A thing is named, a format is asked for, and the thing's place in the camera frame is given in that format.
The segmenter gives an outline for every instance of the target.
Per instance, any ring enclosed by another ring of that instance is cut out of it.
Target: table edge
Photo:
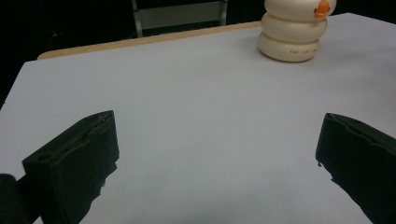
[[[233,30],[254,28],[254,27],[258,27],[258,26],[260,26],[259,21],[252,21],[252,22],[238,23],[238,24],[233,24],[233,25],[205,28],[205,29],[200,29],[200,30],[172,33],[172,34],[166,34],[166,35],[153,35],[153,36],[141,37],[141,38],[136,38],[136,39],[127,39],[127,40],[108,42],[108,43],[103,43],[103,44],[75,47],[75,48],[70,48],[70,49],[56,49],[56,50],[51,50],[51,51],[47,51],[47,52],[40,54],[37,57],[37,59],[43,60],[43,59],[49,59],[49,58],[57,58],[57,57],[63,57],[63,56],[68,56],[68,55],[74,55],[74,54],[95,52],[95,51],[100,51],[100,50],[119,49],[119,48],[131,47],[131,46],[136,46],[136,45],[144,45],[144,44],[150,44],[150,43],[155,43],[155,42],[161,42],[161,41],[166,41],[166,40],[174,40],[174,39],[180,39],[180,38],[193,37],[193,36],[198,36],[198,35],[210,35],[210,34],[233,31]]]

